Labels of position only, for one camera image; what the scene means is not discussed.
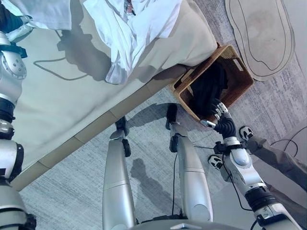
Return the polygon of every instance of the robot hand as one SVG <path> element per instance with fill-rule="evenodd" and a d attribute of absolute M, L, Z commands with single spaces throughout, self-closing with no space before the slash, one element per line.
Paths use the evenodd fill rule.
<path fill-rule="evenodd" d="M 204 126 L 213 128 L 216 132 L 222 134 L 223 139 L 235 137 L 236 126 L 233 119 L 231 118 L 227 107 L 218 99 L 214 100 L 214 104 L 212 104 L 212 107 L 214 108 L 213 112 L 217 120 L 217 124 L 207 120 L 201 120 L 201 123 Z"/>
<path fill-rule="evenodd" d="M 0 31 L 7 34 L 29 22 L 29 19 L 29 16 L 15 16 L 0 1 Z"/>

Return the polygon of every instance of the gray pants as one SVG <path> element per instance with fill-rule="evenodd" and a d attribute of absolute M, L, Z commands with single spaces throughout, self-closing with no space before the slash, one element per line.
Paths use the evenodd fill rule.
<path fill-rule="evenodd" d="M 305 164 L 284 151 L 272 148 L 266 139 L 251 137 L 248 140 L 247 148 L 253 155 L 279 170 L 307 191 L 307 166 Z M 307 230 L 307 209 L 288 198 L 272 185 L 267 184 L 267 187 L 296 222 Z"/>

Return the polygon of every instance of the woven basket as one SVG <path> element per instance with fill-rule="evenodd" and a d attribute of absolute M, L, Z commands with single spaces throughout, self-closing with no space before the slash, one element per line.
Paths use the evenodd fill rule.
<path fill-rule="evenodd" d="M 233 46 L 219 46 L 207 60 L 194 69 L 190 69 L 184 76 L 170 85 L 170 89 L 180 104 L 197 121 L 203 119 L 214 121 L 214 116 L 195 114 L 190 109 L 189 102 L 193 97 L 193 91 L 190 85 L 215 61 L 223 66 L 227 74 L 228 89 L 223 90 L 220 97 L 220 101 L 227 107 L 231 106 L 254 83 L 253 78 Z"/>

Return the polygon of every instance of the floor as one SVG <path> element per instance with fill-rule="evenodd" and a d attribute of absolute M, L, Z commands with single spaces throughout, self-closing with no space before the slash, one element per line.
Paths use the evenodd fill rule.
<path fill-rule="evenodd" d="M 196 0 L 206 16 L 214 36 L 221 44 L 236 47 L 223 0 Z M 230 112 L 237 127 L 249 124 L 269 142 L 281 139 L 307 117 L 307 80 L 293 56 L 280 76 L 255 82 Z M 175 155 L 168 149 L 169 131 L 165 114 L 176 99 L 165 87 L 127 114 L 132 155 L 127 168 L 139 221 L 170 215 L 172 206 L 173 163 Z M 192 142 L 213 147 L 221 140 L 214 131 L 204 128 L 179 107 L 178 121 L 188 129 Z M 72 155 L 43 174 L 22 192 L 30 213 L 37 216 L 38 230 L 102 229 L 102 188 L 108 138 L 114 126 L 90 140 Z M 209 149 L 196 149 L 204 169 L 213 200 L 229 186 L 207 163 Z M 179 212 L 178 165 L 175 177 L 175 213 Z M 222 213 L 216 213 L 221 219 Z"/>
<path fill-rule="evenodd" d="M 307 1 L 283 0 L 287 9 L 292 28 L 295 33 L 295 55 L 305 77 L 307 77 L 307 26 L 306 20 L 301 20 L 306 13 Z"/>

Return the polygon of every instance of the sneaker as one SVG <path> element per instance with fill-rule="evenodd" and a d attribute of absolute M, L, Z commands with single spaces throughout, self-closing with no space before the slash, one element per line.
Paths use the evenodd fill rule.
<path fill-rule="evenodd" d="M 239 130 L 239 135 L 243 140 L 248 141 L 251 137 L 254 136 L 254 132 L 250 127 L 242 126 Z"/>
<path fill-rule="evenodd" d="M 211 155 L 208 158 L 208 163 L 215 169 L 220 170 L 223 166 L 222 159 L 217 155 Z"/>

